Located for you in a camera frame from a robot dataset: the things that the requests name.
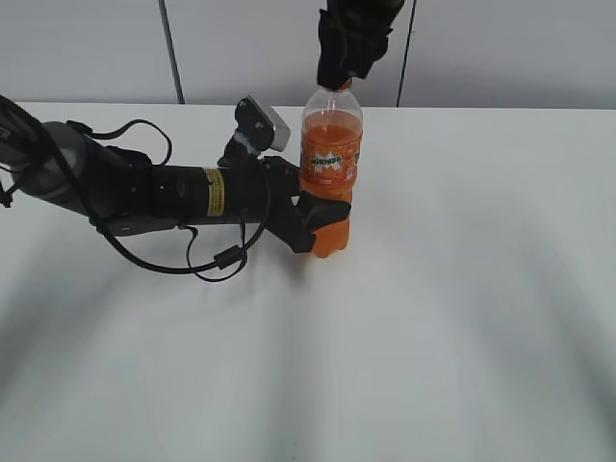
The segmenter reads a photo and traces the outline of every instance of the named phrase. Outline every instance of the orange liquid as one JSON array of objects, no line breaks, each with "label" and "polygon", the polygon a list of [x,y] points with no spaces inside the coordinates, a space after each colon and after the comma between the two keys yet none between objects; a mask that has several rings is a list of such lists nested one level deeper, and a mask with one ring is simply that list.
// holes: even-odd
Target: orange liquid
[{"label": "orange liquid", "polygon": [[[350,143],[359,142],[362,136],[362,122],[359,118],[345,111],[327,111],[308,115],[302,127],[304,142],[308,141],[320,146],[346,146]],[[310,181],[303,164],[299,177],[299,183],[304,191],[317,197],[333,200],[343,200],[351,203],[353,199],[353,184],[355,177],[346,181],[343,185],[326,186],[315,181]],[[329,256],[336,250],[347,247],[350,232],[350,220],[333,223],[318,229],[315,234],[317,240],[313,247],[313,253],[320,258]]]}]

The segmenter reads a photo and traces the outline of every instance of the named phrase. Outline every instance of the robotic arm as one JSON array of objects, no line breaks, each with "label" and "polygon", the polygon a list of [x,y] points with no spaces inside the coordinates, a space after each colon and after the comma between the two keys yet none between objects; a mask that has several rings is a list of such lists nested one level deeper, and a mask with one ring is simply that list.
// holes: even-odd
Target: robotic arm
[{"label": "robotic arm", "polygon": [[[403,0],[328,0],[321,11],[321,59],[318,81],[339,88],[349,77],[365,78],[372,64],[387,50],[390,25]],[[299,169],[279,156],[261,158],[273,149],[283,151],[289,127],[272,109],[248,96],[236,108],[238,122],[217,168],[173,167],[167,158],[153,165],[146,154],[103,146],[135,120],[112,134],[94,133],[88,126],[69,121],[41,123],[0,96],[0,165],[6,166],[13,185],[0,203],[10,207],[13,193],[24,193],[66,208],[90,219],[109,243],[132,263],[167,274],[198,274],[240,263],[267,229],[294,252],[310,252],[314,232],[344,220],[350,205],[325,200],[299,190]],[[292,199],[297,198],[296,205]],[[259,222],[254,236],[244,239],[244,225]],[[235,245],[208,265],[187,268],[160,267],[128,251],[117,237],[134,236],[174,227],[238,223],[242,246]]]}]

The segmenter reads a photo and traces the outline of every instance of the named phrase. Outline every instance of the white table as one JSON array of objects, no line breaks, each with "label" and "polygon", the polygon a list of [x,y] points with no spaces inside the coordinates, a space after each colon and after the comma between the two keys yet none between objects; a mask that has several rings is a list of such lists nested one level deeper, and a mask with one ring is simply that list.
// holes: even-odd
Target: white table
[{"label": "white table", "polygon": [[[177,165],[213,165],[235,128],[231,107],[24,106],[99,131],[151,119]],[[222,285],[134,268],[18,196],[0,460],[615,460],[615,133],[611,112],[368,109],[347,251],[266,236]],[[147,128],[117,144],[165,151]],[[195,260],[237,234],[205,229]],[[188,238],[125,242],[181,265]]]}]

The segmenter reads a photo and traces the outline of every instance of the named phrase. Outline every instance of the orange soda bottle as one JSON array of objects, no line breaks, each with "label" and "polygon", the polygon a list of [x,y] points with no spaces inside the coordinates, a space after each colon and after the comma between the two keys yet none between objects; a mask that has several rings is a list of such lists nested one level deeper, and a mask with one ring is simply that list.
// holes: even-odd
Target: orange soda bottle
[{"label": "orange soda bottle", "polygon": [[[350,92],[349,79],[338,90],[319,89],[302,116],[301,171],[303,191],[351,203],[363,135],[362,108]],[[318,229],[313,252],[321,258],[347,247],[349,218]]]}]

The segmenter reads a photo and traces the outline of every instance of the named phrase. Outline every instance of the yellow label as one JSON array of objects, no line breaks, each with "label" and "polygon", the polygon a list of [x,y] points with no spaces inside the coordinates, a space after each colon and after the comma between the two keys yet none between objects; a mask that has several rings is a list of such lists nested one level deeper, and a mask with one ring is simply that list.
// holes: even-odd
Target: yellow label
[{"label": "yellow label", "polygon": [[205,174],[210,184],[208,217],[222,217],[224,213],[224,178],[217,168],[206,168]]}]

